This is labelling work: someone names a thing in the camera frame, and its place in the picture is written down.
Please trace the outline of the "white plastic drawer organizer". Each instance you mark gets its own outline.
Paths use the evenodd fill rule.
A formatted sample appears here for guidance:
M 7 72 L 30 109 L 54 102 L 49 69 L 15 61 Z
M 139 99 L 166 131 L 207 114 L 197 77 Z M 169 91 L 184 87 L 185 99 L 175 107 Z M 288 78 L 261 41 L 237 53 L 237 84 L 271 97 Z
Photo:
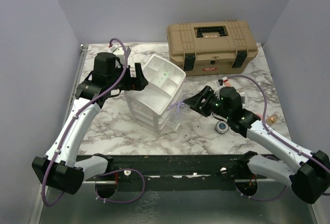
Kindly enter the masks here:
M 186 73 L 158 55 L 152 55 L 142 67 L 148 85 L 142 91 L 124 92 L 132 119 L 158 135 L 166 129 L 176 130 L 183 120 L 174 117 L 174 109 L 167 108 L 183 100 L 188 89 L 184 87 Z

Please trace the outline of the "purple eyelash curler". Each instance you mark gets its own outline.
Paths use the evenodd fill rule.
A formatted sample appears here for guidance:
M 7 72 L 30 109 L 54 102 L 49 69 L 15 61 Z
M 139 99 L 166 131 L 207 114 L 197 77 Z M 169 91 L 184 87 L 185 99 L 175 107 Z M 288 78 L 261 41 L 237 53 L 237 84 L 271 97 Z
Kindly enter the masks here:
M 176 119 L 180 119 L 182 117 L 182 114 L 184 113 L 185 109 L 186 109 L 186 104 L 184 103 L 183 100 L 180 100 L 176 103 L 171 104 L 168 108 L 167 111 L 171 111 L 172 109 L 174 109 L 174 117 Z

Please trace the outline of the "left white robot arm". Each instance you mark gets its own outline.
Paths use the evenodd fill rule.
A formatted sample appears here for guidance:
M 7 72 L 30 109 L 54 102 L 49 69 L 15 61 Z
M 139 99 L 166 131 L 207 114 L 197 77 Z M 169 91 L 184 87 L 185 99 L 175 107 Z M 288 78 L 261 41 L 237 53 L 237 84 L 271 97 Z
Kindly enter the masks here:
M 59 136 L 43 157 L 35 157 L 32 162 L 42 190 L 52 187 L 73 195 L 84 180 L 94 176 L 108 180 L 113 176 L 113 159 L 107 155 L 96 154 L 80 162 L 76 158 L 91 122 L 106 100 L 113 97 L 111 92 L 141 91 L 148 85 L 140 63 L 135 64 L 136 76 L 131 76 L 128 56 L 129 51 L 96 55 L 93 70 L 77 86 L 71 112 Z

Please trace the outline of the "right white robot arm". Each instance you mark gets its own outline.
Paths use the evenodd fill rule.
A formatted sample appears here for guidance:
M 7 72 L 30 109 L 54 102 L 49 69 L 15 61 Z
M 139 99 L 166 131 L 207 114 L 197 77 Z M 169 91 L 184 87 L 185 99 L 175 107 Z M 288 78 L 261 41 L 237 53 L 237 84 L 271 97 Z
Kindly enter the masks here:
M 272 130 L 258 115 L 243 108 L 241 95 L 234 87 L 222 87 L 216 95 L 206 86 L 184 103 L 204 117 L 216 114 L 225 118 L 232 131 L 257 142 L 279 158 L 277 162 L 249 153 L 237 165 L 242 178 L 256 174 L 273 179 L 289 186 L 309 204 L 314 204 L 329 189 L 329 156 L 321 150 L 305 149 Z

